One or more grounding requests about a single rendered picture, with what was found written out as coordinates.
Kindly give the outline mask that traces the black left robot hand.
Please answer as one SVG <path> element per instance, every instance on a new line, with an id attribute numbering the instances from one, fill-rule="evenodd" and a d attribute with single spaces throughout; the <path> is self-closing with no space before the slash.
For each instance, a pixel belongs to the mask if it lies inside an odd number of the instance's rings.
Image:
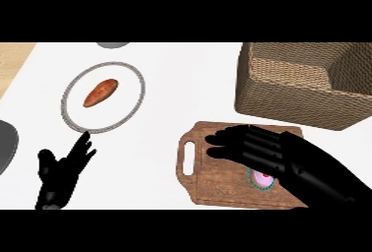
<path id="1" fill-rule="evenodd" d="M 41 210 L 44 205 L 57 205 L 60 208 L 66 206 L 79 173 L 96 155 L 96 150 L 90 151 L 90 147 L 90 133 L 84 132 L 62 159 L 54 158 L 50 150 L 40 150 L 38 176 L 43 186 L 35 204 L 37 210 Z"/>

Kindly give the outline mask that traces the white plate with grey rim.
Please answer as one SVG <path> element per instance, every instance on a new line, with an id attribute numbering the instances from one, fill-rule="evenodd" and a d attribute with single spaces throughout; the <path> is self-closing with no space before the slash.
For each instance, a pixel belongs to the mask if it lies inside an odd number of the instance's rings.
<path id="1" fill-rule="evenodd" d="M 109 97 L 93 106 L 84 101 L 97 85 L 118 81 Z M 128 63 L 110 61 L 88 67 L 71 80 L 60 98 L 60 117 L 76 132 L 102 134 L 121 127 L 136 115 L 144 98 L 144 78 Z"/>

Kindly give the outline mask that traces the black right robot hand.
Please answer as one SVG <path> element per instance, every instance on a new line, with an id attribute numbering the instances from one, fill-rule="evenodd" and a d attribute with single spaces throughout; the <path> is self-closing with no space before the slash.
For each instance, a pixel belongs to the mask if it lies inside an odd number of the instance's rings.
<path id="1" fill-rule="evenodd" d="M 305 139 L 237 125 L 205 137 L 211 158 L 243 164 L 279 179 L 310 209 L 372 210 L 372 189 L 341 162 Z"/>

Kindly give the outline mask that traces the brown wicker basket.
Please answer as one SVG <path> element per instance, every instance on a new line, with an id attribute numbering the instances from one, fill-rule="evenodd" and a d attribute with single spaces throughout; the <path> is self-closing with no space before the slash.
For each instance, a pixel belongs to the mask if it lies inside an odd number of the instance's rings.
<path id="1" fill-rule="evenodd" d="M 240 114 L 339 131 L 372 116 L 372 42 L 246 42 Z"/>

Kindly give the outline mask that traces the dark grey rounded object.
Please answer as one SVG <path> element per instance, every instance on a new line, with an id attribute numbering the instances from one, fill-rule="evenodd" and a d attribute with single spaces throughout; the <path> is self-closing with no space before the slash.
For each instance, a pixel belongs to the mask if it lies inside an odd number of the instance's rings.
<path id="1" fill-rule="evenodd" d="M 0 174 L 4 172 L 19 144 L 19 135 L 14 126 L 0 120 Z"/>

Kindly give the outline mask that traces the brown wooden cutting board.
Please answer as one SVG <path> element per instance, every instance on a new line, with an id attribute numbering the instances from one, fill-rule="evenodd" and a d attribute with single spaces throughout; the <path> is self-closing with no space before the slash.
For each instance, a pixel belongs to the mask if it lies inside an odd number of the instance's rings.
<path id="1" fill-rule="evenodd" d="M 190 131 L 181 136 L 177 150 L 175 175 L 186 188 L 192 202 L 199 205 L 236 207 L 248 209 L 292 209 L 305 204 L 280 186 L 270 176 L 255 179 L 257 172 L 239 163 L 211 158 L 206 149 L 211 145 L 205 137 L 234 123 L 196 122 Z M 183 173 L 184 145 L 195 144 L 193 173 Z"/>

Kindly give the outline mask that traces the small grey round object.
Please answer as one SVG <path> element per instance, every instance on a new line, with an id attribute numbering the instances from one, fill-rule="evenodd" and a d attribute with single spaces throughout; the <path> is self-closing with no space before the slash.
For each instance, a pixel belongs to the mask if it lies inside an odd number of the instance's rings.
<path id="1" fill-rule="evenodd" d="M 96 42 L 96 43 L 102 48 L 106 49 L 116 49 L 128 44 L 128 42 Z"/>

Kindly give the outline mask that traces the orange-brown sweet potato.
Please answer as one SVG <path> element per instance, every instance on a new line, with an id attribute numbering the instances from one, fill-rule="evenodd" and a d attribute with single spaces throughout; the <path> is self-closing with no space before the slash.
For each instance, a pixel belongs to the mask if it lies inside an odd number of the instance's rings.
<path id="1" fill-rule="evenodd" d="M 99 83 L 88 96 L 84 99 L 82 106 L 91 107 L 100 103 L 113 93 L 118 88 L 118 81 L 115 79 L 107 79 Z"/>

